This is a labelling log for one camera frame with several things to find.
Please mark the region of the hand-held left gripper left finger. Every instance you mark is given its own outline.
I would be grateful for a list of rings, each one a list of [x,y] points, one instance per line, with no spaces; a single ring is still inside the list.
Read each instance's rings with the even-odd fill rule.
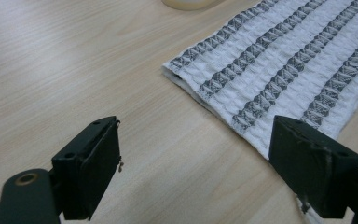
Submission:
[[[91,219],[121,162],[116,116],[89,124],[52,159],[67,220]]]

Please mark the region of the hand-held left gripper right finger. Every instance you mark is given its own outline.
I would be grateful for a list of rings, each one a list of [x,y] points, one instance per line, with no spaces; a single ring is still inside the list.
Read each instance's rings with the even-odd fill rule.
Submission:
[[[308,123],[277,116],[268,161],[297,195],[323,218],[342,218],[346,190],[358,172],[358,154]]]

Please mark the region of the white grey striped towel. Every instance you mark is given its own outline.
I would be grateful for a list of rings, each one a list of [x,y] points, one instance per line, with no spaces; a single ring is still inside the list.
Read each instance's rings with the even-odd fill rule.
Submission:
[[[261,0],[162,70],[263,157],[277,115],[337,138],[358,107],[358,0]]]

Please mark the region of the cream round container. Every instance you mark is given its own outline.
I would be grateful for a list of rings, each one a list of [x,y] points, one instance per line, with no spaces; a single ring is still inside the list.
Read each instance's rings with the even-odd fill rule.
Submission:
[[[178,10],[203,9],[216,4],[218,1],[219,0],[161,0],[161,2],[167,7]]]

